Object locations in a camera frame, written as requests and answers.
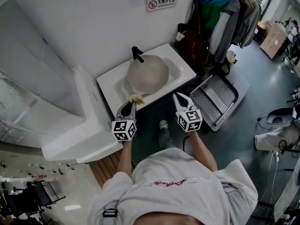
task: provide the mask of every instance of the black bag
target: black bag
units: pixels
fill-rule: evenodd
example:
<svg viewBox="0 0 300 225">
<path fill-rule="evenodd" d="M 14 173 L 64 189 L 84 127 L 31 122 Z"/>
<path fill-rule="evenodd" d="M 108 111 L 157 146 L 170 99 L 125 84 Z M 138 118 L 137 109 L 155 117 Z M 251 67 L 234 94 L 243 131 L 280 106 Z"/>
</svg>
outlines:
<svg viewBox="0 0 300 225">
<path fill-rule="evenodd" d="M 193 0 L 193 6 L 188 24 L 178 24 L 178 32 L 185 37 L 175 44 L 180 56 L 197 73 L 202 71 L 209 55 L 207 33 L 203 32 L 200 23 L 198 1 Z"/>
</svg>

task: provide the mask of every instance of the sponge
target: sponge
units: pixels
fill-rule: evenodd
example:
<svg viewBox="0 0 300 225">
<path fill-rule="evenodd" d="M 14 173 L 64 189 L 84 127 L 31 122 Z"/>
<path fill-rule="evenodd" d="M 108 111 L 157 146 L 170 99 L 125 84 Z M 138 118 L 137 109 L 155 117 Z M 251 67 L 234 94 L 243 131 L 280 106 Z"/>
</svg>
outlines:
<svg viewBox="0 0 300 225">
<path fill-rule="evenodd" d="M 140 94 L 134 94 L 134 95 L 131 95 L 130 97 L 129 97 L 129 101 L 132 103 L 133 101 L 135 101 L 135 103 L 137 104 L 137 105 L 140 105 L 140 104 L 145 104 L 145 102 L 144 102 L 144 100 L 143 100 L 143 98 L 142 98 L 142 96 L 140 95 Z"/>
</svg>

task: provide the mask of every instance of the fiducial marker cube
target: fiducial marker cube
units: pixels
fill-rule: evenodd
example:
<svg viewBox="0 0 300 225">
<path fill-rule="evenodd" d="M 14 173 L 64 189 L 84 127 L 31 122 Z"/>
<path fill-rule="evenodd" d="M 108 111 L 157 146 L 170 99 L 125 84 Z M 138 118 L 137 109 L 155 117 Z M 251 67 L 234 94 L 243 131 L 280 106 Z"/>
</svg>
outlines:
<svg viewBox="0 0 300 225">
<path fill-rule="evenodd" d="M 199 109 L 187 112 L 180 112 L 177 123 L 181 128 L 186 131 L 199 130 L 202 123 L 202 116 Z"/>
<path fill-rule="evenodd" d="M 112 134 L 118 141 L 130 141 L 136 132 L 133 120 L 121 120 L 112 122 Z"/>
</svg>

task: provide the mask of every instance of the no smoking sign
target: no smoking sign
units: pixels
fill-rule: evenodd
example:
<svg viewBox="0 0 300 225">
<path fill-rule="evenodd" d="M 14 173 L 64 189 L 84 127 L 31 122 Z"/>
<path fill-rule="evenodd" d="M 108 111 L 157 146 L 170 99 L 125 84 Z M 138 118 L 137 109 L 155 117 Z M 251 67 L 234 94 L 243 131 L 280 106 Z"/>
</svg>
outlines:
<svg viewBox="0 0 300 225">
<path fill-rule="evenodd" d="M 158 5 L 158 3 L 155 0 L 152 0 L 149 2 L 148 7 L 150 9 L 155 9 L 157 5 Z"/>
<path fill-rule="evenodd" d="M 172 8 L 176 0 L 146 0 L 146 12 L 153 12 L 164 8 Z"/>
</svg>

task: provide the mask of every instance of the cable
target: cable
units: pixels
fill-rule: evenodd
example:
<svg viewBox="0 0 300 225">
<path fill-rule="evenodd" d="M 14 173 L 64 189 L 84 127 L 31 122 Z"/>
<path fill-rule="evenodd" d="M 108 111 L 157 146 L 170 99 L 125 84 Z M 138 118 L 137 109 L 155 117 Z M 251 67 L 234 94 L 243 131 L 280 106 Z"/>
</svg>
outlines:
<svg viewBox="0 0 300 225">
<path fill-rule="evenodd" d="M 272 153 L 272 156 L 271 156 L 271 160 L 270 160 L 270 165 L 269 165 L 269 169 L 268 169 L 268 178 L 267 178 L 267 184 L 266 184 L 266 188 L 265 188 L 265 190 L 264 190 L 264 193 L 263 193 L 263 195 L 262 195 L 262 198 L 261 198 L 261 200 L 260 200 L 260 202 L 263 200 L 263 197 L 264 197 L 264 195 L 266 194 L 266 192 L 267 192 L 267 188 L 268 188 L 268 183 L 269 183 L 269 177 L 270 177 L 270 168 L 271 168 L 271 164 L 272 164 L 272 158 L 273 158 L 273 156 L 274 156 L 274 153 Z M 265 209 L 266 207 L 265 206 L 258 206 L 258 208 L 260 208 L 260 209 Z"/>
<path fill-rule="evenodd" d="M 271 188 L 271 199 L 270 199 L 270 202 L 269 202 L 269 204 L 271 204 L 271 203 L 272 203 L 272 197 L 273 197 L 273 187 L 274 187 L 274 181 L 275 181 L 275 177 L 276 177 L 276 173 L 277 173 L 277 167 L 278 167 L 278 161 L 276 160 L 276 169 L 275 169 L 275 174 L 274 174 L 274 178 L 273 178 L 273 183 L 272 183 L 272 188 Z"/>
<path fill-rule="evenodd" d="M 270 164 L 269 164 L 269 168 L 268 168 L 268 178 L 267 178 L 266 188 L 265 188 L 264 193 L 263 193 L 263 195 L 262 195 L 262 197 L 260 199 L 260 202 L 263 200 L 263 197 L 265 196 L 265 194 L 267 192 L 269 178 L 270 178 L 270 168 L 271 168 L 273 156 L 274 156 L 274 152 L 272 153 Z M 270 199 L 270 202 L 269 202 L 270 204 L 271 204 L 272 198 L 273 198 L 273 188 L 274 188 L 275 177 L 276 177 L 277 168 L 278 168 L 278 160 L 279 160 L 278 159 L 278 153 L 277 153 L 277 156 L 275 156 L 275 157 L 276 157 L 276 169 L 275 169 L 275 174 L 274 174 L 274 178 L 273 178 L 273 182 L 272 182 L 272 187 L 271 187 L 271 199 Z M 255 214 L 259 209 L 264 210 L 265 208 L 266 208 L 266 206 L 260 206 L 260 205 L 258 205 L 258 208 L 252 213 L 252 215 Z M 268 216 L 269 209 L 270 209 L 270 207 L 268 207 L 266 217 Z"/>
<path fill-rule="evenodd" d="M 300 142 L 300 136 L 298 137 L 298 139 L 295 142 L 291 143 L 289 146 L 287 145 L 287 141 L 286 140 L 281 140 L 279 142 L 279 144 L 278 144 L 278 148 L 279 148 L 280 151 L 284 151 L 284 150 L 289 151 L 289 150 L 292 150 L 295 146 L 297 146 L 299 142 Z M 285 147 L 283 149 L 281 148 L 281 143 L 285 143 Z M 291 156 L 293 158 L 300 158 L 300 155 L 298 157 L 295 157 L 293 155 L 293 152 L 291 152 Z"/>
<path fill-rule="evenodd" d="M 263 193 L 263 195 L 262 195 L 262 197 L 261 197 L 260 202 L 263 200 L 263 197 L 264 197 L 264 195 L 265 195 L 266 192 L 267 192 L 268 183 L 269 183 L 269 177 L 270 177 L 270 168 L 271 168 L 273 156 L 274 156 L 274 153 L 272 153 L 272 156 L 271 156 L 270 165 L 269 165 L 269 169 L 268 169 L 268 178 L 267 178 L 266 188 L 265 188 L 265 190 L 264 190 L 264 193 Z M 258 208 L 252 213 L 252 215 L 254 215 L 259 209 L 264 210 L 265 208 L 266 208 L 265 206 L 260 206 L 260 205 L 258 205 Z"/>
<path fill-rule="evenodd" d="M 186 142 L 186 139 L 189 138 L 189 136 L 185 137 L 183 139 L 183 143 L 182 143 L 182 150 L 184 151 L 184 147 L 185 147 L 185 142 Z"/>
<path fill-rule="evenodd" d="M 268 130 L 268 131 L 271 131 L 271 130 L 273 129 L 273 127 L 270 127 L 270 128 L 263 127 L 263 126 L 259 123 L 259 121 L 257 121 L 257 123 L 258 123 L 258 125 L 259 125 L 261 128 L 266 129 L 266 130 Z"/>
<path fill-rule="evenodd" d="M 273 129 L 273 127 L 266 128 L 266 127 L 263 127 L 263 126 L 259 123 L 263 118 L 266 118 L 266 117 L 258 117 L 258 119 L 256 120 L 257 123 L 258 123 L 258 125 L 259 125 L 261 128 L 268 130 L 268 132 L 271 131 L 271 130 Z"/>
</svg>

